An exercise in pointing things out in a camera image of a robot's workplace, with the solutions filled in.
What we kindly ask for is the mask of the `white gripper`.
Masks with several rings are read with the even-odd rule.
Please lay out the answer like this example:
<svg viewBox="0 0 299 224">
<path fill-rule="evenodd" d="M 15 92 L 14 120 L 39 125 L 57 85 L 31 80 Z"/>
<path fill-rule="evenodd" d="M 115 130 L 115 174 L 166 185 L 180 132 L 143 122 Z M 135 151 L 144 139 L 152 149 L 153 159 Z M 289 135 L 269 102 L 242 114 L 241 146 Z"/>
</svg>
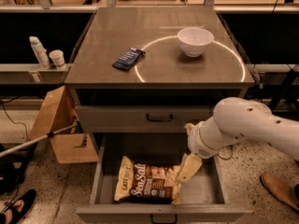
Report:
<svg viewBox="0 0 299 224">
<path fill-rule="evenodd" d="M 186 123 L 184 126 L 188 135 L 188 149 L 191 154 L 185 154 L 182 158 L 177 176 L 179 183 L 188 182 L 197 173 L 203 164 L 202 159 L 209 159 L 219 153 L 218 150 L 208 147 L 203 141 L 200 135 L 202 126 L 202 122 L 196 125 Z"/>
</svg>

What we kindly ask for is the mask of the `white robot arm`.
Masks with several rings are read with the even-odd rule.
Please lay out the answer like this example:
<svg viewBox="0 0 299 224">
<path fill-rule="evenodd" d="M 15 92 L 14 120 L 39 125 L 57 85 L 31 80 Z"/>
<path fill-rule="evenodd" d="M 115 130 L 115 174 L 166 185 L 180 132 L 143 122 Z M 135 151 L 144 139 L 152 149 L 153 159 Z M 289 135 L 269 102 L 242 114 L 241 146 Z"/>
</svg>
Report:
<svg viewBox="0 0 299 224">
<path fill-rule="evenodd" d="M 264 104 L 230 97 L 218 102 L 213 115 L 196 125 L 187 123 L 190 155 L 184 155 L 177 182 L 188 182 L 201 168 L 203 159 L 242 140 L 266 142 L 299 160 L 299 122 L 272 114 Z"/>
</svg>

